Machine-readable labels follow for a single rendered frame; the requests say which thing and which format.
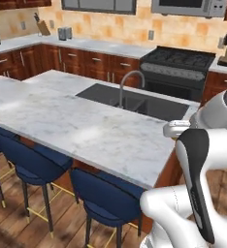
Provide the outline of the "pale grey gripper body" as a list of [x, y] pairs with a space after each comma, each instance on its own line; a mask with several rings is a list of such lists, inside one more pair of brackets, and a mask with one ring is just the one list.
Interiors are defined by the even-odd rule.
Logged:
[[172, 120], [163, 127], [163, 135], [166, 138], [177, 139], [189, 127], [188, 120]]

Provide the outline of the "dark rectangular sink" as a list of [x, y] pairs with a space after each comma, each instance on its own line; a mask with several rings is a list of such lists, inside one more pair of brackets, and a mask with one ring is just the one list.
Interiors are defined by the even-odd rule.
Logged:
[[[95, 83], [78, 94], [78, 97], [119, 107], [119, 90], [99, 83]], [[189, 109], [189, 105], [166, 99], [124, 90], [122, 97], [123, 108], [129, 111], [151, 116], [160, 120], [181, 120]]]

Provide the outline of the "black stove with oven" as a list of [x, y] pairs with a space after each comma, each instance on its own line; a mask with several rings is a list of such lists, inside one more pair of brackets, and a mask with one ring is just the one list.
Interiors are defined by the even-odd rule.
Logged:
[[158, 46], [140, 59], [145, 90], [200, 102], [212, 52]]

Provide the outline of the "grey curved tap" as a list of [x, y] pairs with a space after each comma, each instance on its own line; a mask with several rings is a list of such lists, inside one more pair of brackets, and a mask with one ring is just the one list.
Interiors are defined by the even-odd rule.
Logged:
[[120, 88], [119, 88], [119, 106], [118, 107], [121, 109], [123, 109], [123, 86], [124, 86], [125, 80], [127, 80], [130, 76], [133, 76], [133, 75], [140, 76], [141, 81], [142, 81], [142, 88], [146, 86], [145, 76], [141, 71], [134, 70], [134, 71], [128, 72], [121, 80]]

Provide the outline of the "brown base cupboard run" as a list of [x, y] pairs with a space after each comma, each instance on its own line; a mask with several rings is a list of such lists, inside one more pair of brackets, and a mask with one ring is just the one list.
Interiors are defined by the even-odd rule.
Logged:
[[120, 84], [140, 60], [85, 49], [34, 45], [0, 53], [0, 76], [24, 80], [49, 70]]

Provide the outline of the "silver microwave oven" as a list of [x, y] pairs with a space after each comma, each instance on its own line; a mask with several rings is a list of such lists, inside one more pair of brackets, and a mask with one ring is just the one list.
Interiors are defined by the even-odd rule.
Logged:
[[173, 16], [224, 17], [227, 0], [151, 0], [154, 14]]

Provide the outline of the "grey framed window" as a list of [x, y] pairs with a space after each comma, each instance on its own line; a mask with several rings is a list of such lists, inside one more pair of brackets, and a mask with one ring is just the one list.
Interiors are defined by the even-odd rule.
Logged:
[[63, 10], [134, 15], [137, 0], [61, 0]]

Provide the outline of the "grey toaster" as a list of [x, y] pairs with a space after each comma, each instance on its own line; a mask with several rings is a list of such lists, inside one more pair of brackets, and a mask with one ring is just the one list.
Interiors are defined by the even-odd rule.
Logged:
[[72, 28], [71, 27], [59, 27], [57, 29], [58, 39], [60, 41], [70, 40], [72, 38]]

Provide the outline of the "wooden knife block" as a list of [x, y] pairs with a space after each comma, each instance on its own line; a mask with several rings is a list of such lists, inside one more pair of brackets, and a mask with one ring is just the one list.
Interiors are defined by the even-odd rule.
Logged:
[[40, 18], [39, 18], [37, 13], [34, 14], [34, 18], [35, 18], [35, 20], [37, 22], [37, 26], [38, 26], [41, 34], [43, 36], [49, 36], [50, 32], [48, 30], [48, 27], [47, 27], [46, 23], [43, 20], [40, 20]]

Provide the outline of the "brown wall cupboard run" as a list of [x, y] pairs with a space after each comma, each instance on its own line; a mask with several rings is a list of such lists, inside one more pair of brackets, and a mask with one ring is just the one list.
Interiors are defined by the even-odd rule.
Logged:
[[46, 7], [50, 5], [51, 5], [51, 0], [0, 0], [0, 11]]

